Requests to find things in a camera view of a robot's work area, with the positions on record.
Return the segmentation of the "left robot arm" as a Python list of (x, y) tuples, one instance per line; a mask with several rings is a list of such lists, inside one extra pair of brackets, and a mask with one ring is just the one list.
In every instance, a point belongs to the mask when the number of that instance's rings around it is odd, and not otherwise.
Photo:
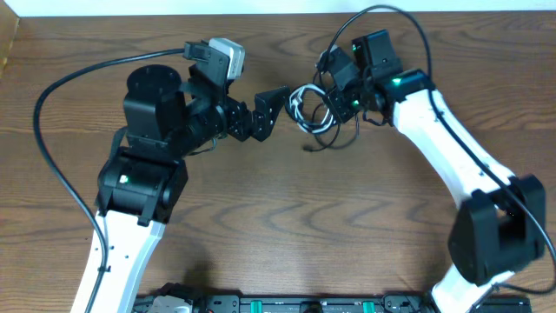
[(130, 312), (144, 271), (189, 179), (186, 157), (230, 135), (266, 140), (286, 86), (255, 96), (255, 109), (230, 98), (224, 70), (193, 65), (183, 81), (166, 65), (134, 70), (123, 101), (126, 126), (112, 141), (97, 183), (99, 226), (72, 304), (74, 312)]

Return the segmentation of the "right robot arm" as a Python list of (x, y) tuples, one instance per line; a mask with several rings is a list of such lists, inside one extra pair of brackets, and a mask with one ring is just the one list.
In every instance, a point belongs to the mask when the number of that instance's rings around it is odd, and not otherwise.
[(546, 193), (486, 152), (448, 108), (428, 70), (404, 70), (386, 30), (358, 37), (346, 52), (329, 46), (318, 68), (332, 77), (336, 121), (375, 111), (411, 141), (450, 192), (457, 215), (447, 247), (451, 267), (430, 293), (438, 312), (476, 311), (530, 263), (553, 254)]

